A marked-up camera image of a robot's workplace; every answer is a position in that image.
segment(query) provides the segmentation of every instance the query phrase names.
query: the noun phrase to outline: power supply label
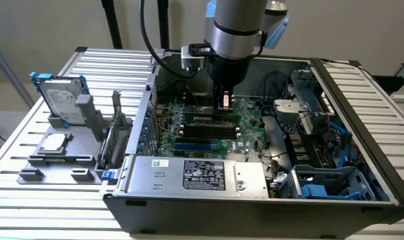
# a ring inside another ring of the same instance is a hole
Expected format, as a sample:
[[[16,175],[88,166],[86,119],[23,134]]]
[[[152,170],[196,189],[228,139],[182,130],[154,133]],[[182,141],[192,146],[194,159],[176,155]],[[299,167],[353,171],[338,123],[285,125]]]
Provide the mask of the power supply label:
[[[224,162],[184,160],[183,187],[226,191]]]

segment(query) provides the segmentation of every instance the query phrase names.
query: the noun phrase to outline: gray floor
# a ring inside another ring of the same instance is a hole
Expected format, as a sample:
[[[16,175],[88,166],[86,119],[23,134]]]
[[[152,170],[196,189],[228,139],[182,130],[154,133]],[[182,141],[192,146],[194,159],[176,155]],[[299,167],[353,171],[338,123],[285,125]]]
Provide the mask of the gray floor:
[[[0,111],[0,135],[8,139],[23,118],[28,113],[20,111]]]

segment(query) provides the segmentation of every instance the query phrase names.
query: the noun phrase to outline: motherboard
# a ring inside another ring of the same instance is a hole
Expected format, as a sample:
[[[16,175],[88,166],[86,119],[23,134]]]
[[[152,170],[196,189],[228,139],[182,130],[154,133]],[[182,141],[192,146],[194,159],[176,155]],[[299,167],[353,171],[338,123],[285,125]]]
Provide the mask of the motherboard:
[[[178,100],[158,105],[158,156],[261,162],[267,136],[256,100],[235,99],[230,121],[206,117],[211,113],[211,106]]]

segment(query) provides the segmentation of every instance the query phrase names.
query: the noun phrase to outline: white wall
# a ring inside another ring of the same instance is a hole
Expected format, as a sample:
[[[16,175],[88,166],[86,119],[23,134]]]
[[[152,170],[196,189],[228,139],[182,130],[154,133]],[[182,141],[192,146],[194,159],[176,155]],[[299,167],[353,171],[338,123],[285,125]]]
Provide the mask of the white wall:
[[[208,0],[170,0],[171,47],[202,42]],[[289,0],[291,22],[273,55],[359,60],[375,74],[404,62],[404,0]],[[144,49],[139,0],[116,0],[126,48]],[[147,30],[160,46],[156,0]],[[78,46],[111,48],[100,0],[0,0],[0,51],[19,78],[58,73]],[[0,71],[0,82],[7,81]]]

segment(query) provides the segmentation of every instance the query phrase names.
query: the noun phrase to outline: white sticker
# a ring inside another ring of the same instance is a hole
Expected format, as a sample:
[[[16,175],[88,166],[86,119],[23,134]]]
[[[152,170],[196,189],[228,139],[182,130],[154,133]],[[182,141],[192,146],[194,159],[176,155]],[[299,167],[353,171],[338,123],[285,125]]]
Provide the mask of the white sticker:
[[[152,167],[168,168],[168,165],[170,165],[170,160],[168,159],[154,159],[151,161],[151,166]]]
[[[47,90],[59,117],[70,124],[86,124],[82,109],[76,106],[75,95],[66,90]]]

